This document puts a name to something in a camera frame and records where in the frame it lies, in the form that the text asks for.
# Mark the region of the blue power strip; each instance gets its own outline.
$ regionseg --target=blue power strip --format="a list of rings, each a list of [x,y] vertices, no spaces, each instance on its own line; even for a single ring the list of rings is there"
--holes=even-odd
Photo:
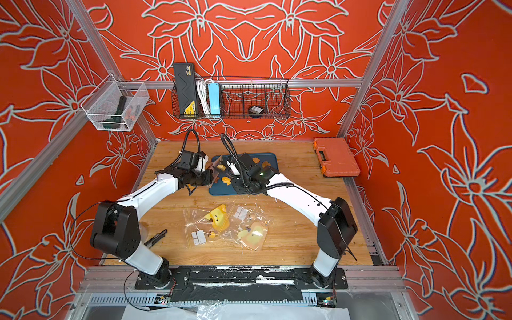
[[[219,84],[209,83],[208,84],[208,95],[210,97],[210,112],[213,115],[220,115],[221,105],[219,102]]]

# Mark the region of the blue cutting board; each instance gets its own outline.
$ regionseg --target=blue cutting board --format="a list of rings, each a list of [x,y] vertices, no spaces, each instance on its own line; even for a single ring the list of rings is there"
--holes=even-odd
[[[263,164],[263,162],[267,161],[273,168],[279,170],[278,167],[278,159],[275,154],[270,152],[265,153],[250,153],[251,158],[258,158],[260,162],[259,166]],[[211,161],[215,162],[220,156],[214,156]],[[212,196],[234,196],[237,192],[233,189],[233,185],[227,185],[222,182],[222,177],[226,177],[225,173],[219,173],[219,180],[217,183],[214,183],[208,191]]]

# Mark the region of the yellow label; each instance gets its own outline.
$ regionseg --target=yellow label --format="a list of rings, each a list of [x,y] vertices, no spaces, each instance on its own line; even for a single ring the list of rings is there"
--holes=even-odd
[[[196,102],[192,101],[188,107],[185,109],[186,115],[194,115],[196,114]]]

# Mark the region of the black wire basket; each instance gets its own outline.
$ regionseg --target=black wire basket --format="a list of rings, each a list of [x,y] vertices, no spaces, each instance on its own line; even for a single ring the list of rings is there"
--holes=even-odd
[[[212,80],[219,84],[220,115],[205,115],[201,105],[195,115],[181,114],[176,86],[171,91],[173,115],[178,119],[286,119],[290,116],[287,79],[222,76]]]

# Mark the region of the black cable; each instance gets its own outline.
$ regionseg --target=black cable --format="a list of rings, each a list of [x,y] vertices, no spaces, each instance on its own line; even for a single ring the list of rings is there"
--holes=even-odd
[[[158,171],[156,171],[155,173],[163,172],[163,171],[165,171],[165,170],[171,169],[171,168],[172,168],[172,167],[173,167],[173,166],[174,166],[174,165],[175,165],[175,164],[180,160],[180,158],[181,158],[181,155],[182,155],[183,151],[185,151],[185,146],[187,145],[188,135],[189,135],[191,132],[196,136],[196,140],[197,140],[197,152],[198,152],[198,153],[199,153],[199,152],[201,152],[201,142],[199,141],[199,135],[198,135],[198,133],[197,133],[197,131],[196,131],[196,130],[194,130],[193,128],[190,128],[190,129],[188,129],[188,130],[187,130],[187,132],[185,133],[185,138],[183,139],[183,144],[182,144],[182,146],[181,146],[181,151],[180,151],[180,153],[178,154],[178,156],[176,157],[176,159],[174,159],[174,161],[173,161],[170,165],[168,165],[167,167],[165,167],[165,168],[164,168],[164,169],[162,169],[162,170],[158,170]]]
[[[129,199],[126,199],[126,200],[122,200],[122,201],[108,201],[108,202],[124,202],[124,201],[128,201],[128,200],[131,200],[133,198],[135,198],[136,196],[138,196],[139,194],[143,193],[144,191],[148,190],[149,188],[151,188],[152,186],[154,186],[157,182],[153,182],[149,187],[145,188],[145,189],[139,189],[140,192],[139,193],[136,193],[134,194],[133,196],[131,196]],[[126,195],[126,196],[122,196],[121,199],[124,199],[126,197],[128,197],[129,195]]]
[[[87,210],[89,210],[90,208],[94,207],[95,205],[97,204],[100,204],[100,203],[115,203],[116,201],[100,201],[100,202],[96,202],[95,204],[93,204],[92,206],[90,206],[89,208],[85,209],[84,211],[82,211],[82,213],[80,213],[79,215],[76,216],[76,218],[73,220],[73,225],[76,224],[76,220],[78,220],[78,218],[80,218],[80,216],[84,213],[87,212]],[[79,256],[80,258],[82,259],[88,259],[88,260],[120,260],[119,258],[90,258],[90,257],[84,257],[78,253],[76,253],[75,251],[75,248],[73,248],[73,245],[71,244],[71,241],[69,243],[69,246],[71,247],[71,250],[75,253],[75,255]]]
[[[234,148],[234,145],[233,145],[232,141],[230,140],[230,138],[228,136],[226,136],[223,133],[221,134],[221,141],[222,141],[222,144],[226,147],[226,149],[229,152],[229,154],[231,155],[231,158],[234,159],[235,166],[237,167],[237,170],[238,170],[238,172],[240,174],[240,179],[242,180],[242,184],[244,185],[244,188],[245,188],[245,190],[246,190],[246,192],[248,194],[258,195],[258,194],[261,194],[263,192],[269,191],[269,190],[274,189],[274,188],[279,188],[279,187],[286,187],[286,188],[288,188],[288,187],[295,187],[295,188],[297,188],[299,190],[302,190],[304,193],[306,193],[307,195],[312,197],[314,200],[316,200],[321,206],[323,206],[325,208],[325,210],[329,210],[329,208],[327,208],[325,206],[325,204],[322,203],[322,201],[320,201],[319,199],[315,198],[311,193],[307,192],[306,190],[302,189],[301,187],[297,186],[294,183],[280,182],[280,183],[276,183],[276,184],[270,185],[268,187],[265,187],[265,188],[261,189],[260,191],[253,192],[249,188],[248,183],[245,180],[246,177],[245,177],[245,174],[243,174],[242,165],[241,165],[241,163],[240,163],[240,161],[238,159],[237,150]],[[352,257],[354,257],[354,260],[357,261],[355,255],[352,253],[352,250],[350,250],[349,245],[347,244],[345,239],[343,239],[343,242],[345,243],[345,246],[347,247],[347,250],[350,253],[350,255],[352,255]]]
[[[126,279],[124,279],[124,284],[123,284],[123,293],[124,293],[124,298],[126,299],[126,301],[129,303],[130,306],[134,307],[135,309],[139,309],[139,310],[142,310],[142,311],[146,311],[146,312],[149,312],[149,310],[146,310],[146,309],[142,309],[142,308],[139,308],[137,306],[134,306],[130,300],[128,300],[128,297],[126,296],[126,280],[128,280],[128,278],[130,277],[130,275],[132,275],[135,271],[137,270],[133,270],[132,273],[130,273]]]
[[[313,199],[315,199],[320,205],[322,205],[325,210],[329,210],[328,207],[325,206],[325,204],[322,203],[322,201],[318,200],[317,198],[315,198],[311,193],[307,192],[306,190],[302,189],[301,187],[299,187],[298,185],[294,184],[293,185],[295,188],[299,189],[299,190],[302,190],[305,194],[309,195],[310,197],[312,197]]]
[[[336,271],[338,270],[338,264],[334,266],[334,277],[332,278],[332,295],[334,297],[334,303],[336,304]]]

